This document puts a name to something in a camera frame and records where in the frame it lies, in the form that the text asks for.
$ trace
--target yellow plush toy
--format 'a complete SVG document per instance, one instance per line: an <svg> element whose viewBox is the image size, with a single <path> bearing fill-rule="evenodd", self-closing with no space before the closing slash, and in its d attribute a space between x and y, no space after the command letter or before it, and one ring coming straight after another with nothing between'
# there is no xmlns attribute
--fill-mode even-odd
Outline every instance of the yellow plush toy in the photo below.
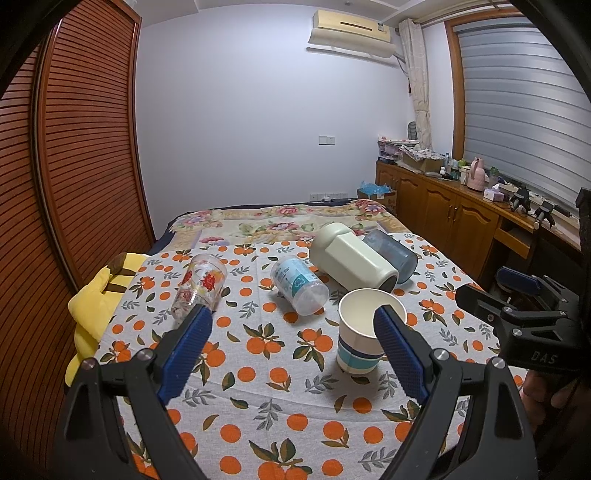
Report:
<svg viewBox="0 0 591 480"><path fill-rule="evenodd" d="M66 369L68 386L82 360L95 354L115 308L146 258L142 254L117 255L68 302L70 314L77 323L74 331L77 354Z"/></svg>

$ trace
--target blue gripper pad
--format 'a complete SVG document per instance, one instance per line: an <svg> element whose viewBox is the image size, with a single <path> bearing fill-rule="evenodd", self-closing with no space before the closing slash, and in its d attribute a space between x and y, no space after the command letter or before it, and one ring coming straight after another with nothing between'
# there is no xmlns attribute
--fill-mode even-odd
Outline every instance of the blue gripper pad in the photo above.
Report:
<svg viewBox="0 0 591 480"><path fill-rule="evenodd" d="M186 330L162 367L162 382L158 396L163 405L168 405L171 398L183 393L195 362L212 334L212 324L212 312L203 307L193 320L186 318L179 327Z"/></svg>
<svg viewBox="0 0 591 480"><path fill-rule="evenodd" d="M400 317L398 320L400 325L404 326ZM429 397L424 381L423 364L384 307L375 311L374 331L390 365L400 380L404 393L409 397L416 398L418 403L423 405Z"/></svg>

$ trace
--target window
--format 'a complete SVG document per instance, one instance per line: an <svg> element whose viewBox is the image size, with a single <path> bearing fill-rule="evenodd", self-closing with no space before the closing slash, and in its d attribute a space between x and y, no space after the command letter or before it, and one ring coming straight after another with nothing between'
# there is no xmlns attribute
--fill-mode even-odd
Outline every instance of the window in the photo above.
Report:
<svg viewBox="0 0 591 480"><path fill-rule="evenodd" d="M481 157L574 210L580 188L591 188L591 103L577 79L525 17L455 23L454 89L463 92L454 92L454 127L463 132L454 154Z"/></svg>

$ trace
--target bottle label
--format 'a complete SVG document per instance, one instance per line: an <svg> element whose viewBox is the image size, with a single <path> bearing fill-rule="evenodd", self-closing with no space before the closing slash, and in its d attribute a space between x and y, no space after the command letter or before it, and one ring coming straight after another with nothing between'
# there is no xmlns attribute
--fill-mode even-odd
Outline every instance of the bottle label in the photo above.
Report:
<svg viewBox="0 0 591 480"><path fill-rule="evenodd" d="M300 289L317 277L310 271L302 260L290 258L285 260L275 275L275 284L281 291L291 294L291 299L296 296Z"/></svg>

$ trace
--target orange print tablecloth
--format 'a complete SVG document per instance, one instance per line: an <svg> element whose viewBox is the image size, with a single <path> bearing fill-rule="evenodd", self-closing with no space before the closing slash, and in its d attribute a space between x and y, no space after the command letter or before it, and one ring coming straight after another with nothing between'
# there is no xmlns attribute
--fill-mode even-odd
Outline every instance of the orange print tablecloth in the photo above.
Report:
<svg viewBox="0 0 591 480"><path fill-rule="evenodd" d="M472 279L422 238L392 236L420 258L412 279L394 291L407 309L408 325L459 360L484 363L494 356L498 344L491 328L458 309L454 299L455 290ZM281 257L309 262L306 243L211 246L207 252L226 264L228 279L210 341L183 394L168 405L203 472L212 479L379 478L419 408L387 361L359 378L337 366L337 307L344 289L318 272L330 300L316 314L299 317L269 277ZM146 260L115 311L97 359L129 359L172 328L175 288L198 253L204 249ZM524 371L513 370L520 383ZM155 476L130 406L124 400L119 405L139 469ZM466 409L467 399L459 399L445 448L457 443Z"/></svg>

